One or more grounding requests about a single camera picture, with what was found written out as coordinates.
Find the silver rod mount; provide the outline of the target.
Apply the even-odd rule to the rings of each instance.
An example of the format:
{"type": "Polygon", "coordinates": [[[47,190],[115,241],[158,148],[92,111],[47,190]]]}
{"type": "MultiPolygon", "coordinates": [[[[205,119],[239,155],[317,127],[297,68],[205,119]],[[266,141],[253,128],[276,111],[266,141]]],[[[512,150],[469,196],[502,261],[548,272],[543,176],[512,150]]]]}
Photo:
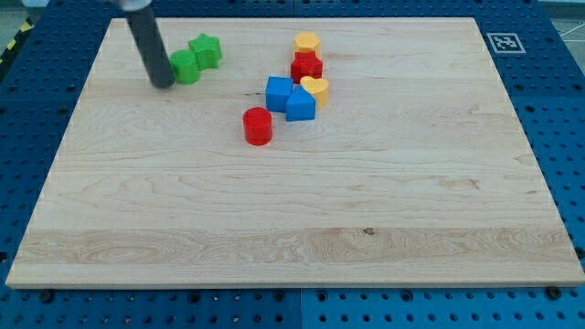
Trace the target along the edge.
{"type": "Polygon", "coordinates": [[[124,12],[134,12],[148,7],[152,0],[112,0],[124,12]]]}

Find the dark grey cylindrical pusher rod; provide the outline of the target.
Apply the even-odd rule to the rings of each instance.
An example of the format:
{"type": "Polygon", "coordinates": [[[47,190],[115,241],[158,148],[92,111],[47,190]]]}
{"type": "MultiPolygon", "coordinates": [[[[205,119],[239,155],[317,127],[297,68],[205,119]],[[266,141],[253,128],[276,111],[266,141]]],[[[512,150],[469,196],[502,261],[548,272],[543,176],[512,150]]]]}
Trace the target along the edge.
{"type": "Polygon", "coordinates": [[[128,5],[124,13],[151,84],[157,89],[170,88],[176,81],[175,73],[156,23],[153,6],[128,5]]]}

